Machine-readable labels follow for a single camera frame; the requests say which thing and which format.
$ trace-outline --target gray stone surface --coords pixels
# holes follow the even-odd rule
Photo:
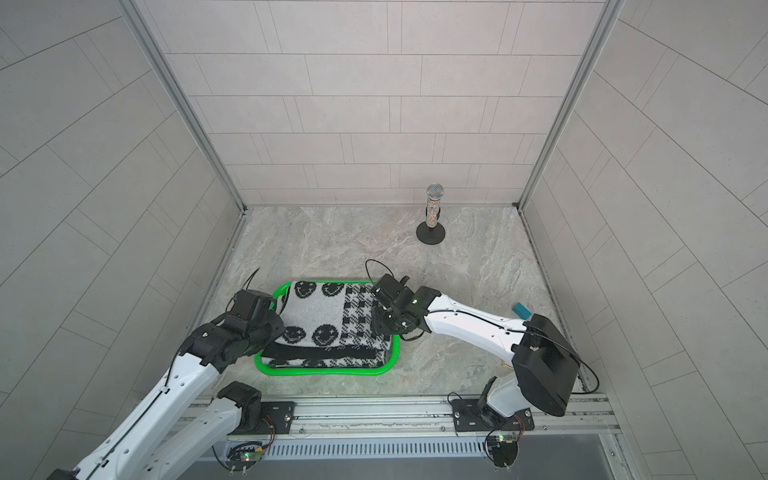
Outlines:
[[[420,243],[423,207],[261,207],[250,219],[218,286],[206,319],[223,312],[257,268],[250,288],[273,292],[289,280],[363,280],[363,262],[375,258],[409,285],[436,288],[459,302],[503,316],[522,302],[554,319],[554,307],[531,244],[514,208],[444,207],[445,240]],[[376,280],[384,269],[371,262]],[[219,386],[238,380],[264,395],[420,395],[480,393],[492,376],[510,370],[486,351],[451,336],[425,334],[401,342],[395,366],[381,376],[289,376],[260,373],[240,359]]]

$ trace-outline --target green plastic tray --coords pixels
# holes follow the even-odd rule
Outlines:
[[[315,282],[322,283],[370,283],[368,280],[313,280]],[[279,298],[285,295],[290,288],[290,282],[286,282],[283,285],[277,287],[273,296]],[[389,361],[384,365],[375,369],[358,369],[358,368],[329,368],[329,369],[300,369],[300,368],[283,368],[276,369],[268,365],[264,365],[261,362],[261,352],[258,352],[253,361],[256,363],[256,368],[264,375],[269,376],[297,376],[297,375],[368,375],[376,376],[381,375],[384,372],[388,372],[400,354],[400,337],[397,335],[392,336],[392,352],[389,355]]]

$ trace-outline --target black cable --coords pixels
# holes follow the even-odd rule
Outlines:
[[[228,472],[232,472],[232,469],[231,468],[227,468],[227,466],[219,458],[219,455],[216,454],[216,449],[214,448],[213,445],[210,446],[210,449],[214,453],[214,457],[216,457],[216,461],[219,462],[219,465],[224,467],[224,469],[227,470]]]
[[[549,338],[548,336],[546,336],[545,334],[543,334],[543,330],[539,329],[538,327],[535,327],[535,326],[533,326],[533,325],[529,325],[529,326],[530,326],[530,328],[532,328],[532,329],[536,329],[536,330],[538,330],[538,331],[540,331],[540,332],[542,332],[542,333],[536,333],[536,332],[532,332],[531,330],[513,330],[513,329],[508,329],[508,328],[506,328],[506,327],[503,327],[503,326],[497,325],[496,323],[493,323],[492,321],[490,321],[490,320],[488,320],[488,319],[484,319],[484,318],[483,318],[483,317],[481,317],[480,315],[477,315],[477,314],[475,314],[475,313],[472,313],[472,312],[466,312],[466,311],[464,311],[464,310],[431,310],[429,313],[427,313],[427,315],[429,315],[430,313],[441,313],[441,312],[448,312],[448,313],[464,313],[465,315],[473,316],[473,317],[475,317],[476,319],[480,319],[480,320],[482,320],[483,322],[486,322],[486,323],[490,323],[491,325],[495,326],[495,327],[496,327],[496,328],[498,328],[498,329],[504,330],[505,332],[510,332],[510,333],[523,333],[523,334],[526,334],[526,333],[530,333],[531,335],[536,335],[536,336],[538,336],[538,337],[541,337],[542,339],[546,339],[546,340],[549,340],[550,342],[554,343],[556,346],[559,346],[560,348],[562,348],[563,350],[565,350],[565,352],[567,352],[567,353],[568,353],[568,355],[570,355],[571,357],[573,357],[573,359],[574,359],[574,360],[576,360],[577,362],[579,362],[579,364],[580,364],[580,365],[583,365],[583,366],[587,367],[587,369],[588,369],[590,372],[592,372],[592,375],[594,375],[594,379],[595,379],[595,380],[597,381],[597,383],[598,383],[598,384],[597,384],[597,385],[596,385],[596,386],[595,386],[593,389],[591,389],[591,390],[589,390],[589,391],[587,391],[587,392],[571,392],[571,395],[589,395],[589,394],[591,394],[591,393],[595,393],[595,392],[597,392],[597,390],[600,388],[600,377],[598,377],[597,373],[595,373],[595,371],[592,369],[592,367],[590,367],[590,366],[589,366],[589,364],[587,364],[587,363],[586,363],[584,360],[582,360],[582,359],[581,359],[581,357],[580,357],[579,355],[577,355],[577,354],[576,354],[576,352],[573,352],[571,349],[567,348],[567,347],[566,347],[566,346],[564,346],[564,345],[561,345],[561,344],[560,344],[560,343],[558,343],[558,342],[555,342],[553,339],[551,339],[551,338]]]

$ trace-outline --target folded blanket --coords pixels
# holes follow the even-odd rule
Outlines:
[[[389,360],[392,337],[373,335],[368,283],[292,282],[277,299],[285,333],[262,352],[272,367],[376,368]]]

